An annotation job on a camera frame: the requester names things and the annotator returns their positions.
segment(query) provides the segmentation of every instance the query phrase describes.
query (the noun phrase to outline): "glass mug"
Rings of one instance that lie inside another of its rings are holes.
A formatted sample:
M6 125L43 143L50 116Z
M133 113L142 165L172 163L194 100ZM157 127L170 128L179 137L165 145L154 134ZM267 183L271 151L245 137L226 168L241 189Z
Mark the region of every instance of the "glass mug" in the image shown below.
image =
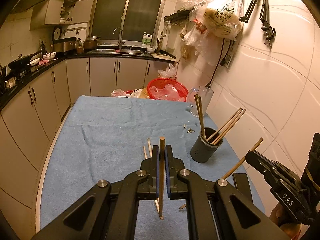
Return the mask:
M209 106L209 103L211 101L211 98L213 96L213 90L205 87L205 86L200 86L198 89L197 88L192 88L186 98L186 102L189 103L189 106L191 106L190 113L195 116L199 117L198 115L198 109L196 106L195 102L195 95L198 94L198 96L201 97L202 101L202 111L203 114L205 114L205 111L207 111L207 108Z

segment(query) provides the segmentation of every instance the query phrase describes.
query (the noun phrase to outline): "faucet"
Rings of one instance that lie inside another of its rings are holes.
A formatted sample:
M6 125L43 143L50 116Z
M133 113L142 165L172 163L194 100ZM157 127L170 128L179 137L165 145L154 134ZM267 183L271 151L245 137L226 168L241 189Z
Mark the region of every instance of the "faucet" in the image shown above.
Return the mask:
M114 31L113 31L113 34L115 34L116 30L119 29L120 30L120 39L119 39L119 50L122 49L122 45L124 44L124 41L122 41L122 36L123 36L123 29L121 27L118 27L118 28L115 28Z

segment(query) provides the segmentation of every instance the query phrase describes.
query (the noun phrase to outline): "kitchen cabinet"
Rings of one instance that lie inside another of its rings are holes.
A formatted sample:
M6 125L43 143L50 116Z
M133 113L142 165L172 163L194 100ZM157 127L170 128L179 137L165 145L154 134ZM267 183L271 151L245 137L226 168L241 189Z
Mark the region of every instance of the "kitchen cabinet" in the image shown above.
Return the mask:
M67 59L67 77L72 104L81 95L91 96L89 58Z
M117 71L117 86L123 91L143 88L147 60L119 58Z
M75 7L72 9L68 16L68 24L85 23L90 22L91 9L93 0L82 0L75 3Z
M60 24L61 7L64 0L47 0L33 7L30 30Z
M19 187L21 184L23 184L23 178L15 182L16 187ZM31 208L16 201L2 189L0 189L0 209L9 225L21 240L30 240L34 236L36 231L35 222L32 220Z
M166 62L148 60L144 86L146 87L151 80L159 77L158 70L166 70L168 66L169 63Z
M49 140L38 118L29 86L10 100L1 115L20 150L39 171Z
M61 117L48 70L29 83L34 106L42 127L52 141L61 125Z
M90 87L93 97L111 97L116 90L118 58L90 58Z
M31 208L38 171L18 148L1 116L0 134L0 188Z
M67 78L66 61L62 61L50 69L52 74L52 84L56 96L60 118L66 113L70 106L70 94Z

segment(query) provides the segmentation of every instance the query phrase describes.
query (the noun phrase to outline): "gray cup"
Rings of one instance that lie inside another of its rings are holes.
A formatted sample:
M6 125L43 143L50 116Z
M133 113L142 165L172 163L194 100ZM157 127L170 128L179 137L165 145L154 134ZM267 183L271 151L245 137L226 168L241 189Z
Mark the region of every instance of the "gray cup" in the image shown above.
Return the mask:
M207 138L209 138L211 135L215 133L216 130L205 127L205 135ZM213 155L213 153L218 149L218 147L222 144L223 139L221 139L218 144L212 145L211 142L213 142L217 137L219 136L219 133L217 133L213 138L210 139L210 143L204 140L204 138L201 135L198 136L195 144L190 150L190 155L193 158L194 161L197 163L205 163L207 162L210 157Z

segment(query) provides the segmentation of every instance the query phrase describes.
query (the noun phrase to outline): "kitchen sink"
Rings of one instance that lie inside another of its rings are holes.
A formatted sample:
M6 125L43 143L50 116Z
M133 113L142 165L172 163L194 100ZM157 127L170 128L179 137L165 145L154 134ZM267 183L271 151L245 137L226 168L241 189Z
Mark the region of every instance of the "kitchen sink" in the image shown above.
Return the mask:
M106 54L134 54L143 55L143 51L134 49L121 49L120 52L116 52L118 49L95 49L91 50L89 54L106 53Z

